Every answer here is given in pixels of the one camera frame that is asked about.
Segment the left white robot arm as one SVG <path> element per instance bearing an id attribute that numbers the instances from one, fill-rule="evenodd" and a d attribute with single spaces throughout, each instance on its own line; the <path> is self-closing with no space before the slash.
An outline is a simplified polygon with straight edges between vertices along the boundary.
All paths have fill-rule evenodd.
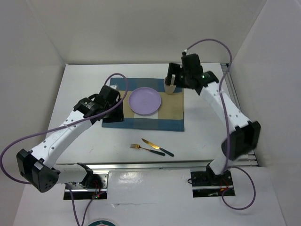
<path id="1" fill-rule="evenodd" d="M 56 184 L 72 183 L 83 188 L 99 187 L 102 180 L 83 163 L 57 165 L 62 153 L 97 121 L 124 121 L 121 94 L 117 85 L 104 85 L 98 94 L 81 99 L 73 108 L 62 129 L 50 134 L 30 151 L 16 155 L 22 177 L 41 193 Z"/>

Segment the beige paper cup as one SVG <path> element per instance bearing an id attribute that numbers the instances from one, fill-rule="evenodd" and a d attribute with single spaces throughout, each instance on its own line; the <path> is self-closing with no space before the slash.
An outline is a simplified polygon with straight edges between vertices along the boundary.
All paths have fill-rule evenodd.
<path id="1" fill-rule="evenodd" d="M 167 93 L 168 95 L 171 95 L 174 93 L 176 86 L 174 85 L 174 79 L 171 79 L 171 83 L 170 85 L 166 85 L 167 82 L 167 78 L 164 79 L 164 90 L 165 93 Z"/>

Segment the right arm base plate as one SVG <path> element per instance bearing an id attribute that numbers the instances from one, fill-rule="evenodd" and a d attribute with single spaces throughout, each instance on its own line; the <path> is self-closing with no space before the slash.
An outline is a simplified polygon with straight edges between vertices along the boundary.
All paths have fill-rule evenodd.
<path id="1" fill-rule="evenodd" d="M 194 198 L 220 197 L 225 191 L 225 196 L 235 196 L 235 189 L 231 173 L 226 171 L 224 175 L 215 181 L 210 181 L 205 171 L 190 173 L 187 182 L 192 186 Z"/>

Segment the gold knife green handle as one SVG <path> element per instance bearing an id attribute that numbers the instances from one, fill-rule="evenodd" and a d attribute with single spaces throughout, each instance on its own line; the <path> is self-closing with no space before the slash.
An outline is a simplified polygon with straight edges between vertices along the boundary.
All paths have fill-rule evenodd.
<path id="1" fill-rule="evenodd" d="M 142 141 L 143 141 L 144 143 L 146 143 L 147 145 L 149 145 L 149 146 L 155 148 L 156 150 L 161 150 L 161 151 L 163 151 L 165 154 L 168 154 L 169 156 L 174 157 L 174 154 L 171 153 L 170 151 L 167 151 L 166 149 L 164 149 L 164 148 L 162 148 L 162 147 L 160 147 L 160 146 L 158 146 L 158 145 L 156 145 L 156 144 L 154 144 L 154 143 L 152 143 L 152 142 L 150 142 L 150 141 L 148 141 L 148 140 L 146 140 L 146 139 L 144 139 L 144 138 L 142 138 Z"/>

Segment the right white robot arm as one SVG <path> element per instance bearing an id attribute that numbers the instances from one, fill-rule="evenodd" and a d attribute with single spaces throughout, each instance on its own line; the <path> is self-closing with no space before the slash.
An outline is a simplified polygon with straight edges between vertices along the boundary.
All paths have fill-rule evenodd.
<path id="1" fill-rule="evenodd" d="M 165 87 L 195 90 L 209 103 L 226 127 L 226 139 L 221 144 L 222 153 L 206 167 L 205 179 L 215 185 L 240 156 L 257 147 L 261 125 L 251 121 L 236 107 L 216 75 L 203 70 L 197 54 L 183 55 L 181 60 L 181 64 L 169 64 Z"/>

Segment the blue tan checked placemat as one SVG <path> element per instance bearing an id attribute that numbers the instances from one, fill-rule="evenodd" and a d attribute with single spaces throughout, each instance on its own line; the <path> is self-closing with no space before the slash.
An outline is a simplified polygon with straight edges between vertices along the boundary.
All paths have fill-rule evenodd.
<path id="1" fill-rule="evenodd" d="M 184 91 L 176 88 L 169 95 L 164 90 L 164 80 L 156 78 L 128 78 L 128 93 L 123 101 L 123 122 L 102 123 L 103 128 L 114 129 L 144 129 L 162 131 L 184 131 Z M 149 87 L 161 96 L 161 106 L 158 112 L 150 116 L 134 113 L 128 104 L 128 99 L 137 88 Z"/>

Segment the gold fork green handle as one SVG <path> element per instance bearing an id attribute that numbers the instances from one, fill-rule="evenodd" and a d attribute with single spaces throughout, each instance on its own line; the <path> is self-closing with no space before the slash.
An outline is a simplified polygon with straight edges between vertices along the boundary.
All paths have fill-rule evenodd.
<path id="1" fill-rule="evenodd" d="M 151 149 L 148 149 L 148 148 L 144 148 L 144 147 L 141 147 L 138 144 L 131 144 L 130 148 L 137 149 L 137 150 L 138 149 L 143 149 L 143 150 L 146 150 L 150 153 L 154 153 L 154 154 L 157 154 L 157 155 L 160 155 L 160 156 L 165 156 L 165 154 L 163 152 L 159 152 L 159 151 L 151 150 Z"/>

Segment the purple plate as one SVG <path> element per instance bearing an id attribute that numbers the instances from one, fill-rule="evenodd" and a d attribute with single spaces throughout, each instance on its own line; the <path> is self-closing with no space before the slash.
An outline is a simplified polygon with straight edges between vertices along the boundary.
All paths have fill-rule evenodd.
<path id="1" fill-rule="evenodd" d="M 131 92 L 128 104 L 130 109 L 138 115 L 151 115 L 161 106 L 160 94 L 149 87 L 137 88 Z"/>

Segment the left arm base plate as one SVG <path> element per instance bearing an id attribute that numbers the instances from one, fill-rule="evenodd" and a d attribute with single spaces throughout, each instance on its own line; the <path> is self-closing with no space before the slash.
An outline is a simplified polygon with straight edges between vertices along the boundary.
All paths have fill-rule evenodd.
<path id="1" fill-rule="evenodd" d="M 75 182 L 68 183 L 74 200 L 91 200 L 95 195 L 96 200 L 107 199 L 109 172 L 107 170 L 96 170 L 94 173 L 94 179 L 88 186 Z"/>

